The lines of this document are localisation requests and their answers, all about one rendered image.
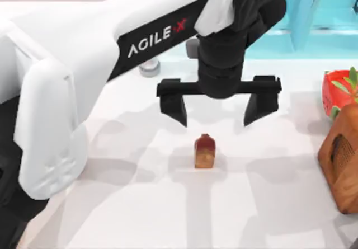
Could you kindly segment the small brown and red bottle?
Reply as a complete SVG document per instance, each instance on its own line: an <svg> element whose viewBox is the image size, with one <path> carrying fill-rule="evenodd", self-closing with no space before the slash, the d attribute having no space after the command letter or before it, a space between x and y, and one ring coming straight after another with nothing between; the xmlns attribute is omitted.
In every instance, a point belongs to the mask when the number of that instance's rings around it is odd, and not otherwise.
<svg viewBox="0 0 358 249"><path fill-rule="evenodd" d="M216 144L209 134L202 134L194 142L195 168L213 168Z"/></svg>

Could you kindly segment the light blue rack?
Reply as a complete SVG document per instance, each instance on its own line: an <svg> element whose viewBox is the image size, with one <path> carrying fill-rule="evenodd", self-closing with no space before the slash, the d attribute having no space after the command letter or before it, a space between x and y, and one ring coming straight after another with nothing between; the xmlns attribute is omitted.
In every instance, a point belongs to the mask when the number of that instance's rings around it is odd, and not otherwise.
<svg viewBox="0 0 358 249"><path fill-rule="evenodd" d="M255 58L358 58L358 0L286 0L285 17L251 48Z"/></svg>

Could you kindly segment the pale grey rounded box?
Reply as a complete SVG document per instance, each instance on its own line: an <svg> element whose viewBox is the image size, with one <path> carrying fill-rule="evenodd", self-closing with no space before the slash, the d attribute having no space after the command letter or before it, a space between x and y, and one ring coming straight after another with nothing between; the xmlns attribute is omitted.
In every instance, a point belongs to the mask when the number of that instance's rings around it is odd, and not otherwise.
<svg viewBox="0 0 358 249"><path fill-rule="evenodd" d="M185 43L186 54L190 59L197 59L199 50L199 40L197 38L188 39Z"/></svg>

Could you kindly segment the brown wooden box with grille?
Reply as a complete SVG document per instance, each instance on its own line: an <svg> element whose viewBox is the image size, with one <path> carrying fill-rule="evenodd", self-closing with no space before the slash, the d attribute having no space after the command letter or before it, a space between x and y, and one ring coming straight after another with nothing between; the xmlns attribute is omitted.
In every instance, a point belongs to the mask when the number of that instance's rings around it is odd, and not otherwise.
<svg viewBox="0 0 358 249"><path fill-rule="evenodd" d="M358 214L358 104L344 106L318 152L338 210Z"/></svg>

